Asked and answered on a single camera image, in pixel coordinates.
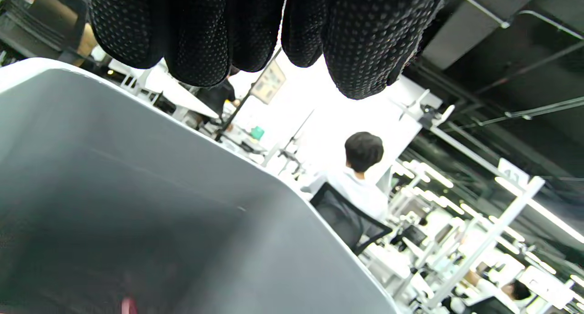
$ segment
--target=black ceiling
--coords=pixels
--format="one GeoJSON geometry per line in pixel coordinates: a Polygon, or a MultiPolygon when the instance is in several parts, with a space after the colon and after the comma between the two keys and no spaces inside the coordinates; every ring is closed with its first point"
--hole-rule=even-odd
{"type": "MultiPolygon", "coordinates": [[[[449,0],[404,74],[445,105],[456,104],[441,129],[495,166],[504,157],[528,174],[544,177],[545,189],[536,200],[584,233],[584,106],[530,120],[506,118],[506,112],[584,96],[584,43],[578,38],[584,35],[584,0],[476,1],[510,26],[502,28],[465,0],[449,0]]],[[[403,158],[434,163],[457,180],[453,191],[467,201],[501,190],[491,173],[429,131],[420,133],[403,158]]],[[[486,214],[499,216],[504,210],[504,201],[488,202],[480,208],[486,214]]],[[[524,210],[512,227],[528,241],[545,244],[540,256],[548,258],[547,252],[555,264],[562,259],[584,263],[584,245],[534,210],[524,210]],[[563,254],[559,259],[557,252],[563,254]]],[[[574,270],[566,270],[564,278],[570,272],[574,270]]]]}

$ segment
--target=black glove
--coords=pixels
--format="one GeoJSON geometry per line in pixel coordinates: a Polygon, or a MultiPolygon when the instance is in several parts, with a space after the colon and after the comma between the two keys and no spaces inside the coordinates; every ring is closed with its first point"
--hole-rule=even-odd
{"type": "MultiPolygon", "coordinates": [[[[308,67],[324,53],[347,97],[396,81],[442,0],[287,0],[283,50],[308,67]]],[[[179,81],[217,85],[231,65],[263,69],[284,0],[89,0],[96,39],[116,60],[150,68],[165,58],[179,81]]]]}

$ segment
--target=green object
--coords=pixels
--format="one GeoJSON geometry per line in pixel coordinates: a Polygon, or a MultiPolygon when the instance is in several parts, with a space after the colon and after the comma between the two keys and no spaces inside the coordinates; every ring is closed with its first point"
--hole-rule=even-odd
{"type": "Polygon", "coordinates": [[[255,127],[254,129],[252,129],[251,135],[254,139],[257,139],[259,141],[263,136],[263,133],[265,133],[264,129],[261,129],[260,127],[255,127]]]}

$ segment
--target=gray bin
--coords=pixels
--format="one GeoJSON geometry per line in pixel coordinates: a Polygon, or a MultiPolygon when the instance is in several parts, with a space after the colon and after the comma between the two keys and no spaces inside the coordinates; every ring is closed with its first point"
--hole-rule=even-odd
{"type": "Polygon", "coordinates": [[[6,314],[397,312],[287,185],[52,60],[0,68],[0,229],[6,314]]]}

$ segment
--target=poster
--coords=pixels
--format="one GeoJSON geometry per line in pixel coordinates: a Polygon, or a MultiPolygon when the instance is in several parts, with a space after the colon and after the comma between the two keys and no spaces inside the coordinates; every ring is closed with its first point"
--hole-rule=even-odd
{"type": "Polygon", "coordinates": [[[284,81],[286,81],[286,77],[282,69],[273,60],[254,84],[251,94],[256,96],[264,104],[269,104],[276,95],[276,92],[284,84],[284,81]]]}

